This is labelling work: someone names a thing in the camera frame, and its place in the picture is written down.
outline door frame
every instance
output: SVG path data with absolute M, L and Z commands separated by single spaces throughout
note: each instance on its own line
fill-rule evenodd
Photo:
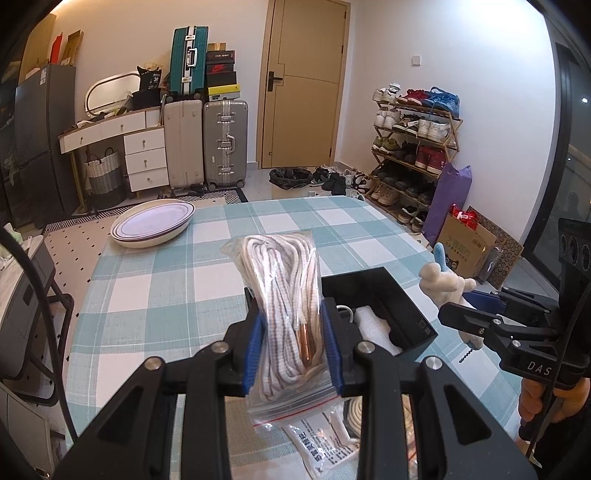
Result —
M 267 6 L 267 19 L 265 20 L 265 36 L 262 43 L 261 77 L 259 79 L 258 110 L 256 113 L 256 161 L 258 168 L 271 168 L 270 165 L 263 165 L 262 161 L 262 136 L 265 121 L 265 98 L 267 96 L 267 70 L 269 68 L 269 48 L 271 47 L 271 27 L 273 25 L 273 13 L 275 2 L 269 0 Z M 351 4 L 343 0 L 327 0 L 335 4 L 343 5 L 346 10 L 345 37 L 343 39 L 343 56 L 340 64 L 339 93 L 335 112 L 335 128 L 331 141 L 330 164 L 335 161 L 337 133 L 339 132 L 340 110 L 343 102 L 343 88 L 345 86 L 345 68 L 347 66 L 347 51 L 349 47 L 349 24 L 351 21 Z
M 540 203 L 540 208 L 538 209 L 534 223 L 532 224 L 530 232 L 524 242 L 522 256 L 530 262 L 534 268 L 554 286 L 554 288 L 558 289 L 560 287 L 559 277 L 546 267 L 546 265 L 544 265 L 534 253 L 535 247 L 538 244 L 550 217 L 550 212 L 552 211 L 552 207 L 554 206 L 562 182 L 564 169 L 566 168 L 566 158 L 569 153 L 573 117 L 573 94 L 571 89 L 569 62 L 579 63 L 574 58 L 573 53 L 564 45 L 556 43 L 556 51 L 560 73 L 560 85 L 558 85 L 558 88 L 560 89 L 560 122 L 558 125 L 556 153 L 554 155 L 548 185 L 546 185 L 546 190 Z

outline gray refrigerator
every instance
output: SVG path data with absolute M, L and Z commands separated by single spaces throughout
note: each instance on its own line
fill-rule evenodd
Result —
M 75 67 L 49 64 L 17 87 L 17 162 L 37 228 L 69 218 L 79 205 L 70 159 L 58 140 L 75 123 L 75 80 Z

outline green suitcase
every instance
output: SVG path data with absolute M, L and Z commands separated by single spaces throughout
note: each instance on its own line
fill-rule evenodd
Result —
M 174 31 L 170 54 L 170 90 L 194 95 L 205 87 L 205 57 L 208 27 L 185 27 Z

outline blue gripper pad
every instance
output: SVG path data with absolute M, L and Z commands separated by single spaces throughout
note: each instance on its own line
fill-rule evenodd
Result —
M 245 395 L 255 383 L 256 371 L 258 369 L 259 359 L 261 357 L 262 339 L 265 335 L 265 325 L 261 312 L 255 317 L 251 329 L 251 336 L 244 354 L 244 375 L 242 377 L 242 391 Z
M 481 291 L 469 291 L 463 294 L 462 297 L 476 310 L 494 315 L 502 314 L 505 311 L 505 304 L 497 295 Z
M 342 359 L 324 300 L 320 305 L 320 317 L 322 319 L 322 337 L 324 339 L 326 360 L 329 364 L 330 379 L 336 392 L 341 395 L 343 391 Z

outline stack of plates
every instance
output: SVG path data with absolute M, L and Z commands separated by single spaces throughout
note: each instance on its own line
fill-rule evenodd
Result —
M 111 227 L 111 237 L 127 248 L 163 244 L 187 228 L 195 207 L 174 199 L 153 200 L 127 210 Z

